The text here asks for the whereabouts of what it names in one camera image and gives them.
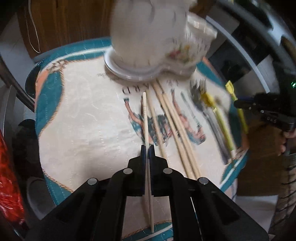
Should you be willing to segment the person's right hand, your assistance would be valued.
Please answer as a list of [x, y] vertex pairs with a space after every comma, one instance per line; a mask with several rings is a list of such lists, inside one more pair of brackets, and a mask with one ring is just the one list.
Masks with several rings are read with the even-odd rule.
[[295, 146], [295, 129], [291, 132], [280, 132], [276, 142], [277, 154], [280, 156], [286, 151], [288, 142], [291, 142], [292, 146]]

